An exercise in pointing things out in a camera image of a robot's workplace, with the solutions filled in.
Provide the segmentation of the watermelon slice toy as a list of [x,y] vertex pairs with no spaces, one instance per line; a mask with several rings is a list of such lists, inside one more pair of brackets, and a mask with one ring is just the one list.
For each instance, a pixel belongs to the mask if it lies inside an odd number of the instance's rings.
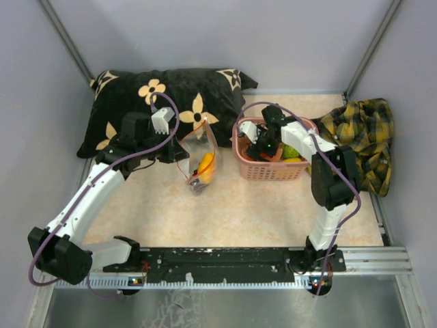
[[252,151],[251,149],[252,147],[253,147],[252,144],[248,144],[245,147],[243,147],[243,149],[241,149],[240,155],[242,156],[242,158],[248,161],[271,162],[271,163],[279,162],[281,160],[281,156],[283,154],[281,147],[278,147],[275,155],[273,156],[269,156],[264,152],[260,152],[259,154],[256,154]]

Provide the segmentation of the clear zip top bag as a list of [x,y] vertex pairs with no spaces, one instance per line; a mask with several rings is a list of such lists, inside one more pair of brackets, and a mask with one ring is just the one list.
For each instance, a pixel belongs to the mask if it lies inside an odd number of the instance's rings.
[[178,169],[191,192],[200,195],[214,180],[219,161],[217,142],[209,122],[204,119],[180,145],[188,157],[178,161]]

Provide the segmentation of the yellow mango toy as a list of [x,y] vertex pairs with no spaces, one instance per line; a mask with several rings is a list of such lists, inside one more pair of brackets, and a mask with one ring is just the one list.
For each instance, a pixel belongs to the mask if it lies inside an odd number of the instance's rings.
[[214,178],[216,170],[216,162],[214,155],[211,152],[206,153],[199,166],[198,166],[198,174],[203,176],[203,181],[207,184],[210,184]]

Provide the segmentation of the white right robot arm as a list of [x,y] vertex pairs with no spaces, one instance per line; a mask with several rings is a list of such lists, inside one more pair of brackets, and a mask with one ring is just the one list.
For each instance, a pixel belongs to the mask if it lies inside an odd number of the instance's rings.
[[335,241],[342,225],[352,218],[348,204],[360,200],[358,166],[353,149],[323,140],[312,128],[281,105],[265,102],[264,124],[238,118],[236,130],[249,139],[247,155],[263,161],[280,145],[291,146],[311,165],[311,192],[318,205],[315,225],[308,235],[302,262],[290,268],[303,274],[324,270],[335,254]]

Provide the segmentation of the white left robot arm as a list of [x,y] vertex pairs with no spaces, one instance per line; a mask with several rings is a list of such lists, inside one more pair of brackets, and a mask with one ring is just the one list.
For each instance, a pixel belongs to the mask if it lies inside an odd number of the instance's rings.
[[178,110],[163,107],[148,115],[127,113],[122,129],[98,152],[86,181],[68,205],[45,228],[34,227],[28,237],[33,256],[29,281],[37,286],[34,269],[48,273],[55,281],[76,285],[94,269],[112,265],[134,271],[141,266],[138,242],[115,236],[103,243],[84,244],[86,234],[111,195],[140,166],[143,159],[175,163],[185,159],[175,135],[180,123]]

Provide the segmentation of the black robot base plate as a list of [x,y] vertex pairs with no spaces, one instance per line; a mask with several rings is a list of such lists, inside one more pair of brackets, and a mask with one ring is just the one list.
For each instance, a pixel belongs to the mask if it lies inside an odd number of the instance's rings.
[[325,251],[312,247],[135,248],[122,264],[110,264],[105,273],[144,273],[149,283],[283,283],[297,274],[319,271]]

